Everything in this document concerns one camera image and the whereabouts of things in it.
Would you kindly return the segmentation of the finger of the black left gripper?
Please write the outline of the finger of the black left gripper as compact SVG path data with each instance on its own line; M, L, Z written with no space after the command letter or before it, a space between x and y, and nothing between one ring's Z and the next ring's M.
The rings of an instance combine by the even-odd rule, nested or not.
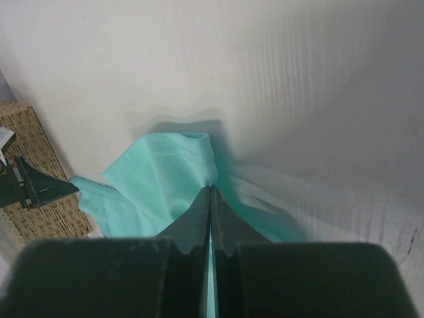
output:
M21 160L21 176L26 195L26 208L33 209L62 199L78 192L71 184L37 170L23 157Z

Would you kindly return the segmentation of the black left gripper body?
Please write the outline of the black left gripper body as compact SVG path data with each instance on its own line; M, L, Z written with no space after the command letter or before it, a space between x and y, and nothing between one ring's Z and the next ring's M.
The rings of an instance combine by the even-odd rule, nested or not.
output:
M1 208L20 203L22 208L27 207L25 191L22 187L24 182L21 176L22 156L12 156L1 160Z

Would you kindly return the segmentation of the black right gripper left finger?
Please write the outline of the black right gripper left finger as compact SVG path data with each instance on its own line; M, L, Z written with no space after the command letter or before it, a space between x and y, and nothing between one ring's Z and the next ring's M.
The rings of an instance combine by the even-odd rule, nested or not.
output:
M211 190L155 237L46 239L1 286L2 317L205 317Z

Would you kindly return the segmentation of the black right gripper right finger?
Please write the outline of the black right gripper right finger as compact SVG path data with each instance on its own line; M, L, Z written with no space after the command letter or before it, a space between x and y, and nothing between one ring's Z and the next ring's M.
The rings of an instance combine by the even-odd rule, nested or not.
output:
M416 317L392 257L365 242L276 243L211 189L217 317Z

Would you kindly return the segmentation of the teal t shirt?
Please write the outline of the teal t shirt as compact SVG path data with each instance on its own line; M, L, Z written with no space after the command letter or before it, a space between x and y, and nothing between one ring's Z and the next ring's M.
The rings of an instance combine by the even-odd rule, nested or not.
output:
M79 209L107 238L157 235L188 210L199 191L215 186L231 209L274 242L303 242L284 209L243 202L231 179L231 155L219 120L157 124L102 174L104 183L73 177Z

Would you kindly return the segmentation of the wicker laundry basket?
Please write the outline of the wicker laundry basket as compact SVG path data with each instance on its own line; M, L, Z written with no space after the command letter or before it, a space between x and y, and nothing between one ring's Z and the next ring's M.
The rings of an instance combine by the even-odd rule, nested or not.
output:
M1 126L15 133L1 165L1 208L18 245L41 238L85 237L91 225L32 107L1 102Z

